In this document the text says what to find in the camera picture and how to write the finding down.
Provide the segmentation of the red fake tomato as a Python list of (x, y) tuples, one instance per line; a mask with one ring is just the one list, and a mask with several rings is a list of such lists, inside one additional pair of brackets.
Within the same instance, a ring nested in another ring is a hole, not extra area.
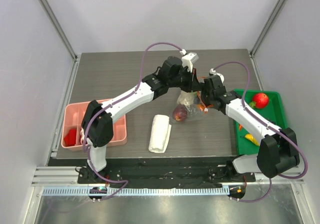
[(269, 103), (269, 97), (265, 93), (257, 93), (253, 96), (252, 101), (256, 102), (256, 108), (263, 109)]

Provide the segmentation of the yellow fake pepper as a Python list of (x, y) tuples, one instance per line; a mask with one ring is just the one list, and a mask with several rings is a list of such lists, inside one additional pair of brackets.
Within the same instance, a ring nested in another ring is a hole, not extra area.
[(255, 146), (260, 146), (260, 143), (251, 135), (251, 134), (246, 134), (245, 139), (253, 143)]

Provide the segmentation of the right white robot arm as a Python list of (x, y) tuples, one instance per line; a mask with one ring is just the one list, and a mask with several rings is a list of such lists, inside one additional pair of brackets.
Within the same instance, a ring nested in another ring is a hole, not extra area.
[(206, 77), (203, 83), (201, 98), (205, 105), (241, 124), (260, 144), (257, 154), (240, 155), (232, 161), (226, 168), (229, 180), (238, 181), (249, 172), (273, 178), (299, 165), (297, 139), (292, 129), (282, 129), (264, 119), (235, 91), (228, 92), (219, 75)]

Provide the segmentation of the clear zip top bag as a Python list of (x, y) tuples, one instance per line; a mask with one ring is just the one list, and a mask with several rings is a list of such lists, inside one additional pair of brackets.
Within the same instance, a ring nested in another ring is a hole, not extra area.
[(196, 97), (194, 99), (193, 104), (190, 106), (185, 106), (188, 110), (188, 116), (187, 116), (186, 121), (183, 121), (183, 122), (174, 121), (173, 113), (171, 113), (170, 120), (172, 123), (184, 123), (184, 122), (190, 122), (190, 121), (198, 121), (198, 120), (203, 119), (207, 115), (210, 107), (206, 107), (205, 104), (202, 102), (201, 91), (195, 91), (195, 92), (196, 92)]

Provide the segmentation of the white fake cauliflower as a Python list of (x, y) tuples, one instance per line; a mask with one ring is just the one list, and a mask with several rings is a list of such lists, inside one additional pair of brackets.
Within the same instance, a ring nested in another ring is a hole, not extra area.
[(194, 103), (194, 99), (196, 96), (197, 96), (196, 92), (187, 93), (185, 91), (181, 91), (176, 103), (185, 105), (185, 106), (190, 106)]

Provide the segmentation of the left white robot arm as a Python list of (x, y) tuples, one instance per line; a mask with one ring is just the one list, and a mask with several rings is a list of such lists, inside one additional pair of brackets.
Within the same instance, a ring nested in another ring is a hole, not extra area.
[(89, 102), (81, 129), (84, 131), (83, 150), (88, 152), (89, 177), (95, 183), (106, 179), (106, 146), (113, 138), (113, 124), (138, 106), (151, 102), (166, 94), (169, 88), (180, 88), (185, 92), (201, 89), (193, 64), (196, 53), (181, 58), (169, 57), (157, 72), (145, 76), (141, 82), (125, 93), (98, 103)]

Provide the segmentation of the green fake lettuce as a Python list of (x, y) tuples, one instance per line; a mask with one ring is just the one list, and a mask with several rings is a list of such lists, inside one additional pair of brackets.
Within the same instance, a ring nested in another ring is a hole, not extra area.
[(250, 103), (249, 103), (249, 106), (251, 107), (251, 108), (255, 108), (256, 107), (256, 102), (255, 101), (251, 101)]

